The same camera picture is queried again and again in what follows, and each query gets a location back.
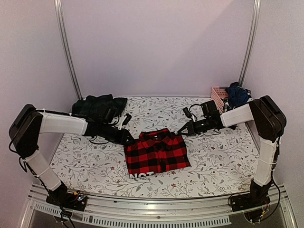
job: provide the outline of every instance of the table surface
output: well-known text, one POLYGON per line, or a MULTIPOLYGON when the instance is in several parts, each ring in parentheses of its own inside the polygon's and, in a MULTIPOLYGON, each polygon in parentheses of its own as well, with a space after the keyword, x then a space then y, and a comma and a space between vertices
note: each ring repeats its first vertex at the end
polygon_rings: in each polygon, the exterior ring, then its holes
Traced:
MULTIPOLYGON (((168 128, 177 132, 189 119, 182 109, 208 98, 128 97, 124 113, 132 115, 126 126, 134 138, 141 131, 168 128)), ((202 119, 202 111, 192 112, 202 119)), ((226 195, 249 190, 259 153, 244 123, 221 134, 186 137, 191 167, 130 179, 121 145, 95 145, 89 138, 65 134, 51 168, 72 189, 107 195, 143 198, 191 198, 226 195)))

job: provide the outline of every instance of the dark green clothing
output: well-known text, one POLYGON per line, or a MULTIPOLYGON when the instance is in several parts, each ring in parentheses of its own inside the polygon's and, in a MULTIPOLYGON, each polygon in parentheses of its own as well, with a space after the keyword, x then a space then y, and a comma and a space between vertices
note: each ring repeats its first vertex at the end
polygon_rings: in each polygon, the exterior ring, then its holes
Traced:
POLYGON ((127 104, 127 100, 127 98, 122 97, 113 99, 112 94, 102 95, 99 97, 89 95, 85 100, 78 100, 75 104, 73 104, 72 114, 81 116, 94 115, 97 113, 100 106, 106 105, 116 111, 115 116, 120 116, 127 104))

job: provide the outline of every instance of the white wall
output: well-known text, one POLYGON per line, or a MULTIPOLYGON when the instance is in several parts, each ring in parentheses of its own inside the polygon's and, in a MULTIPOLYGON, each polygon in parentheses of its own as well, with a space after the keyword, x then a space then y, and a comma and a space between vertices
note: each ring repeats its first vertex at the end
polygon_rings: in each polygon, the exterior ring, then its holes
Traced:
POLYGON ((253 0, 65 0, 84 96, 210 96, 238 81, 253 0))
MULTIPOLYGON (((76 96, 53 0, 0 1, 0 227, 15 228, 33 182, 9 152, 8 130, 26 103, 68 111, 76 96)), ((59 135, 39 140, 50 159, 59 135)))
POLYGON ((270 95, 287 117, 275 170, 284 183, 298 226, 304 227, 304 1, 265 0, 245 87, 270 95))

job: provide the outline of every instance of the red plaid shirt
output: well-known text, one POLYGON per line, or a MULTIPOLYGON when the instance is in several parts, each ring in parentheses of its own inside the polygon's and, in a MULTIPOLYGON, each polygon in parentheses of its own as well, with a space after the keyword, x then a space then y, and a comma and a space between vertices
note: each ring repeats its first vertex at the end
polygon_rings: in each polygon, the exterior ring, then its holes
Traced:
POLYGON ((182 136, 168 129, 141 132, 134 144, 124 146, 124 153, 130 178, 190 166, 182 136))

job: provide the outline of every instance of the pink basket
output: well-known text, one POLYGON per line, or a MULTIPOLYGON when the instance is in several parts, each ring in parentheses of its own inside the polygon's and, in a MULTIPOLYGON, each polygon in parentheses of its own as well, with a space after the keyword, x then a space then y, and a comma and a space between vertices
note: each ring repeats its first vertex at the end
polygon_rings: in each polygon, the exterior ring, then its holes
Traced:
POLYGON ((215 104, 220 113, 223 113, 224 102, 221 98, 228 97, 228 93, 225 88, 220 88, 219 86, 212 87, 211 89, 211 99, 214 100, 215 104))

